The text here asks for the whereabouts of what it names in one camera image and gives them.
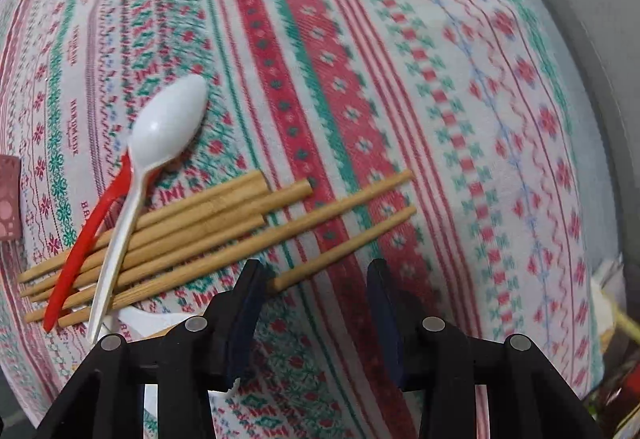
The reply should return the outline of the red plastic spoon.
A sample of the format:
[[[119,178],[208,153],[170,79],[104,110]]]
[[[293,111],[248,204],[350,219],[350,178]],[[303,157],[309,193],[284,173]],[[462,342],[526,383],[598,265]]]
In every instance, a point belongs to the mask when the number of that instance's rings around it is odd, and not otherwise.
[[[125,152],[120,160],[117,176],[101,195],[96,207],[79,233],[79,237],[65,259],[60,275],[56,279],[53,292],[49,298],[43,315],[43,329],[49,333],[54,329],[63,310],[65,300],[70,295],[77,279],[80,267],[85,262],[93,245],[96,243],[96,232],[100,229],[104,218],[108,215],[116,199],[129,192],[132,181],[132,166],[129,153]]]

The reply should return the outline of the wooden chopstick four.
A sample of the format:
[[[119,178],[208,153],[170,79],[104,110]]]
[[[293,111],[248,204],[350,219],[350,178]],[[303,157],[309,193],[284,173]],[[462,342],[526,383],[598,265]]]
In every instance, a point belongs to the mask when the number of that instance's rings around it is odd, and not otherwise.
[[[122,263],[114,289],[123,289],[154,274],[164,272],[186,260],[242,237],[266,224],[262,214],[252,214],[245,220],[233,222],[224,229],[217,225],[215,232],[185,229],[166,240],[156,241],[131,251]]]

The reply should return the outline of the wooden chopstick six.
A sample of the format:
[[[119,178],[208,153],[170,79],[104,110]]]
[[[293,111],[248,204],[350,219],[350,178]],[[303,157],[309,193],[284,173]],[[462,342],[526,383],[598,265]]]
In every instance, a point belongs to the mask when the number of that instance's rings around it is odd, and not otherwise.
[[[224,192],[217,191],[216,195],[214,193],[216,192],[213,192],[213,188],[210,188],[189,198],[181,199],[180,202],[144,214],[139,219],[134,234],[130,237],[122,269],[140,265],[148,260],[143,257],[142,251],[136,251],[136,249],[142,248],[143,251],[147,251],[146,248],[157,241],[160,241],[161,244],[177,245],[171,244],[171,242],[175,240],[174,237],[181,237],[182,230],[195,231],[193,228],[198,229],[205,222],[213,221],[219,214],[270,192],[265,181],[255,180],[235,185]],[[96,281],[99,273],[89,274],[86,271],[99,268],[102,265],[112,233],[112,230],[103,233],[93,244],[93,248],[90,248],[90,253],[87,251],[85,258],[81,261],[80,274],[74,287],[88,285]],[[58,281],[60,276],[58,270],[62,269],[64,260],[62,263],[60,260],[58,262],[52,265],[53,269],[47,271],[53,271],[54,274],[32,286],[25,287],[20,292],[20,296],[29,297],[32,301],[48,298],[53,292],[56,281]]]

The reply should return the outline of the wooden chopstick two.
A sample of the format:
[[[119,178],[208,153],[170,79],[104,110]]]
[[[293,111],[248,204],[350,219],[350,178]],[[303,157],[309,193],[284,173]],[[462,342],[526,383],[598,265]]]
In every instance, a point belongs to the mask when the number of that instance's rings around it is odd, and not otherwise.
[[[217,214],[221,214],[222,212],[230,210],[236,205],[243,204],[245,202],[248,202],[249,200],[253,200],[254,198],[262,197],[271,193],[269,185],[268,190],[265,192],[259,192],[258,186],[258,183],[244,184],[243,186],[241,186],[241,188],[232,191],[227,197],[217,196],[211,198],[198,206],[194,206],[185,211],[181,211],[175,216],[157,222],[155,223],[155,225],[150,225],[149,227],[140,231],[134,230],[134,234],[132,234],[131,240],[129,242],[129,248],[136,249],[145,244],[149,244],[160,239],[164,235],[171,233],[172,231],[177,231],[182,228],[188,227],[189,225],[194,225],[194,223],[196,222],[215,217],[217,216]],[[53,275],[50,275],[50,277],[46,277],[42,281],[37,281],[32,286],[24,287],[24,289],[20,290],[20,296],[35,296],[39,293],[45,292],[47,289],[52,289],[52,287],[55,285],[56,279],[58,278],[58,270],[61,269],[62,267],[60,269],[52,271]]]

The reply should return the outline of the white plastic spoon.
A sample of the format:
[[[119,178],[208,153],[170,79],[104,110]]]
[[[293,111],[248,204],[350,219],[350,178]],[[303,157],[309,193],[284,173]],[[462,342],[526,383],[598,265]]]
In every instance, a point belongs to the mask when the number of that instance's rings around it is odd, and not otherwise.
[[[131,185],[116,221],[93,294],[87,334],[90,345],[98,342],[117,275],[144,204],[151,174],[178,157],[194,138],[206,111],[204,77],[183,76],[157,92],[146,103],[128,139]]]

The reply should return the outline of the pink perforated utensil holder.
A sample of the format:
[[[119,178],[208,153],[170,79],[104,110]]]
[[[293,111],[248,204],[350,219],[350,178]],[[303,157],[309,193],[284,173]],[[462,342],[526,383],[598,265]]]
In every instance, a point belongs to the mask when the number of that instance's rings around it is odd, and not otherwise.
[[[15,241],[22,236],[20,172],[21,161],[18,157],[1,155],[0,239],[2,242]]]

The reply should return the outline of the white rice paddle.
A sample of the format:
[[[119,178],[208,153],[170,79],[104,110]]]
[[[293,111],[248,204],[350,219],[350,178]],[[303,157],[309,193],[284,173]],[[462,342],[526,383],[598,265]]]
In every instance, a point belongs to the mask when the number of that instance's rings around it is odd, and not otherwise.
[[[143,339],[164,336],[173,327],[190,318],[189,313],[152,313],[135,307],[112,311],[103,320],[104,331],[118,332],[122,324]]]

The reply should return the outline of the wooden chopstick five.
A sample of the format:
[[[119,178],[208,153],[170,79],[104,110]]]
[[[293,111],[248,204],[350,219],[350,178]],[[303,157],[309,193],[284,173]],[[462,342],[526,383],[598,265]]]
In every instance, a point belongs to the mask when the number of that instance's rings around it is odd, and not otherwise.
[[[381,235],[390,232],[390,230],[398,227],[401,223],[409,220],[415,213],[416,207],[414,206],[408,206],[401,209],[401,211],[393,214],[392,217],[389,217],[382,222],[378,222],[377,225],[373,225],[372,228],[363,231],[356,235],[356,237],[352,237],[348,241],[332,247],[317,258],[280,274],[268,283],[268,293],[270,295],[277,295],[296,284],[306,281],[309,277],[313,277],[317,273],[329,268],[333,263],[337,263],[337,261],[342,260],[348,255],[352,255],[352,253],[363,248],[363,246],[372,243]]]

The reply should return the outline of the patterned striped tablecloth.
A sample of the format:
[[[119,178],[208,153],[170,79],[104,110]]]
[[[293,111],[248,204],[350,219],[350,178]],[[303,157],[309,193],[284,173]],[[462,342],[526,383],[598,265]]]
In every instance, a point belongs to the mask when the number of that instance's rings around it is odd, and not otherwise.
[[[223,438],[412,438],[421,399],[383,367],[366,270],[470,335],[533,338],[579,396],[603,359],[570,87],[525,0],[1,0],[1,151],[21,162],[21,240],[1,247],[1,368],[39,422],[87,354],[44,333],[18,276],[73,244],[137,113],[186,74],[200,134],[150,204],[259,170],[308,180],[283,225],[401,170],[398,190],[263,251],[286,271],[407,206],[416,214],[266,304]]]

